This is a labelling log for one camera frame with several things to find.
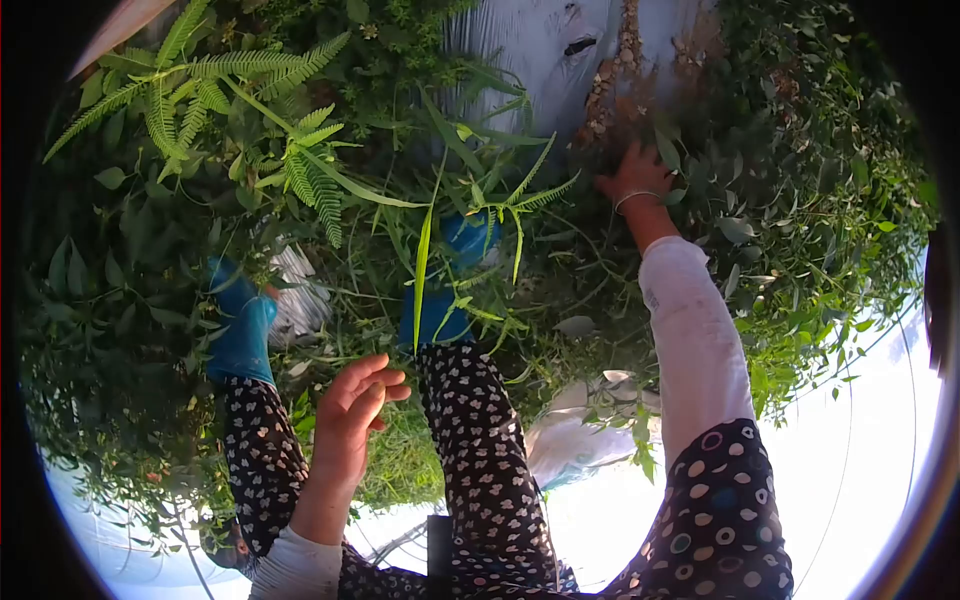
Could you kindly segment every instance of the sky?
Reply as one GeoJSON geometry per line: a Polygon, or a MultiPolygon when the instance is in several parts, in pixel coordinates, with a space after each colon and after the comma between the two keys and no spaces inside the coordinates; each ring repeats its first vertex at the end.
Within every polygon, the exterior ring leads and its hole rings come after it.
{"type": "MultiPolygon", "coordinates": [[[[850,597],[900,519],[911,471],[918,477],[928,456],[940,381],[927,367],[922,311],[908,314],[903,325],[903,335],[895,329],[853,364],[852,374],[861,376],[841,384],[836,400],[832,386],[826,386],[789,407],[782,429],[760,424],[800,600],[850,597]]],[[[877,337],[862,333],[857,345],[865,348],[877,337]]],[[[659,448],[655,458],[662,463],[659,448]]],[[[52,473],[50,479],[67,522],[118,598],[170,597],[171,592],[180,600],[207,597],[185,552],[151,559],[152,549],[128,548],[126,534],[108,524],[117,515],[85,513],[87,505],[71,493],[69,474],[52,473]]],[[[603,588],[634,556],[663,488],[661,469],[651,485],[640,468],[621,463],[548,495],[554,547],[573,565],[583,591],[603,588]]],[[[378,516],[361,511],[348,538],[369,552],[431,512],[429,507],[397,507],[378,516]]],[[[423,571],[425,557],[420,538],[393,551],[387,562],[423,571]]],[[[196,558],[214,598],[247,597],[246,579],[210,563],[202,552],[196,558]]]]}

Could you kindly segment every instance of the blue rubber boot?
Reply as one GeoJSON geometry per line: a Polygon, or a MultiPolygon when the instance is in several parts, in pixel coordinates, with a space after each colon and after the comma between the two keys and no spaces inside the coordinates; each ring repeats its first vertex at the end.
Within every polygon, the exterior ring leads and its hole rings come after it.
{"type": "MultiPolygon", "coordinates": [[[[213,274],[210,289],[226,283],[237,269],[227,258],[210,258],[208,266],[213,274]]],[[[229,315],[222,315],[220,324],[229,329],[210,344],[213,358],[206,363],[207,377],[216,383],[243,377],[275,385],[267,355],[267,333],[276,317],[274,299],[259,294],[243,275],[215,296],[220,310],[229,315]]]]}
{"type": "MultiPolygon", "coordinates": [[[[476,217],[478,223],[476,226],[472,226],[459,214],[447,217],[440,223],[441,235],[457,253],[456,258],[451,261],[455,271],[464,271],[480,264],[484,258],[484,246],[487,246],[487,252],[489,252],[500,240],[500,224],[495,219],[488,242],[487,215],[476,215],[476,217]]],[[[398,346],[412,346],[414,343],[414,295],[413,286],[407,286],[403,292],[403,315],[400,318],[400,331],[397,336],[398,346]]],[[[453,290],[449,288],[423,293],[419,348],[433,344],[434,339],[438,343],[473,340],[473,334],[468,329],[467,311],[463,308],[454,308],[444,323],[444,317],[454,300],[453,290]]]]}

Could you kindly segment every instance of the bracelet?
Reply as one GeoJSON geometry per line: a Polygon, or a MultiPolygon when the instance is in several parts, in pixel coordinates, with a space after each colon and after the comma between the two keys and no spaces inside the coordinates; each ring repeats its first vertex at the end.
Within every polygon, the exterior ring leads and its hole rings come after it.
{"type": "Polygon", "coordinates": [[[649,194],[650,196],[654,196],[654,197],[656,197],[656,198],[659,198],[659,197],[660,197],[660,194],[655,194],[654,192],[648,192],[648,191],[631,192],[631,193],[627,194],[626,196],[624,196],[623,198],[621,198],[616,204],[613,205],[613,212],[615,212],[615,213],[618,214],[618,215],[622,215],[623,213],[620,212],[620,205],[621,205],[621,204],[627,202],[627,201],[630,200],[633,196],[642,196],[642,195],[644,195],[644,194],[649,194]]]}

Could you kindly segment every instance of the hand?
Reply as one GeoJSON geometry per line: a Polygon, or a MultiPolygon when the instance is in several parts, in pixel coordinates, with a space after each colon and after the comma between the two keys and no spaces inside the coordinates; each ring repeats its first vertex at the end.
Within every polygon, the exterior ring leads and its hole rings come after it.
{"type": "Polygon", "coordinates": [[[386,429],[380,409],[410,395],[410,388],[400,385],[405,373],[387,369],[389,360],[376,354],[353,361],[317,403],[310,481],[327,492],[353,495],[367,469],[370,432],[386,429]]]}
{"type": "Polygon", "coordinates": [[[630,204],[658,204],[670,191],[673,174],[662,164],[656,164],[657,148],[646,150],[634,141],[620,161],[612,178],[598,175],[593,184],[613,202],[617,212],[625,212],[630,204]]]}
{"type": "Polygon", "coordinates": [[[640,142],[635,141],[620,161],[616,176],[598,175],[593,181],[626,219],[641,254],[663,237],[680,235],[666,206],[660,203],[670,191],[673,174],[662,164],[655,164],[656,159],[656,148],[651,146],[644,151],[640,142]]]}

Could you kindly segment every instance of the white sleeve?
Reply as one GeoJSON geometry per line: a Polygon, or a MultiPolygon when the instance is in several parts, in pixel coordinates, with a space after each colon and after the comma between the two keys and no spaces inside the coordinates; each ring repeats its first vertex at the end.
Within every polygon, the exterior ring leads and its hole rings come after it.
{"type": "Polygon", "coordinates": [[[651,244],[640,264],[640,290],[660,361],[668,469],[711,427],[754,418],[740,336],[706,265],[704,252],[677,236],[651,244]]]}
{"type": "Polygon", "coordinates": [[[333,600],[337,597],[341,546],[327,546],[284,527],[257,566],[251,600],[333,600]]]}

